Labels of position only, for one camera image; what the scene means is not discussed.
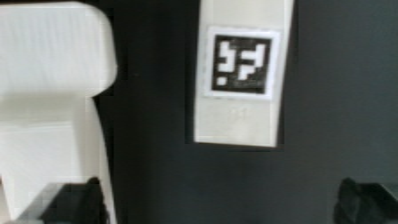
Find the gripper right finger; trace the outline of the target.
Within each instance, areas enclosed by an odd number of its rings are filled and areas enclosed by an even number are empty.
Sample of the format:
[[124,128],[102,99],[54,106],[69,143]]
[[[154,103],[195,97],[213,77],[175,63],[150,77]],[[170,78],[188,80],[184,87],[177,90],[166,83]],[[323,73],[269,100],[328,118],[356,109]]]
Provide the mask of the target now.
[[398,224],[398,183],[358,183],[344,178],[332,220],[333,224]]

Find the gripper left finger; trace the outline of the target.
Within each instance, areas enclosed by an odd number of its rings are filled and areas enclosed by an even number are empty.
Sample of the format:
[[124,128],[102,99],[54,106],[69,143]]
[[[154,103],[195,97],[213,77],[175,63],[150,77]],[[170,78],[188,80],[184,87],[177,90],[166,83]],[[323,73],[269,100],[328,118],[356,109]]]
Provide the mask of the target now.
[[26,224],[109,224],[101,182],[51,183],[22,211]]

